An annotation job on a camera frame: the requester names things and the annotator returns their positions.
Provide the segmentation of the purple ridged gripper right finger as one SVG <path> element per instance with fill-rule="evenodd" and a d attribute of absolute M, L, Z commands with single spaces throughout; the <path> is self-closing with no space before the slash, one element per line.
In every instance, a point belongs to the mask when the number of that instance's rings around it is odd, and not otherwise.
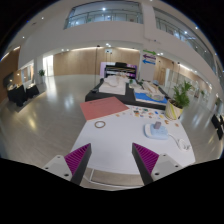
<path fill-rule="evenodd" d="M 157 154 L 137 143 L 132 144 L 132 154 L 145 185 L 182 169 L 168 154 Z"/>

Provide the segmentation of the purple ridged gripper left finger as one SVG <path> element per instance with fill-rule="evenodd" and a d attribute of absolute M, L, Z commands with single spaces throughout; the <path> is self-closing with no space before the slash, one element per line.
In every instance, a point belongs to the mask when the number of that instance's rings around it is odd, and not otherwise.
<path fill-rule="evenodd" d="M 91 144 L 88 143 L 70 152 L 66 156 L 56 155 L 43 167 L 43 169 L 79 185 L 82 181 L 91 154 Z"/>

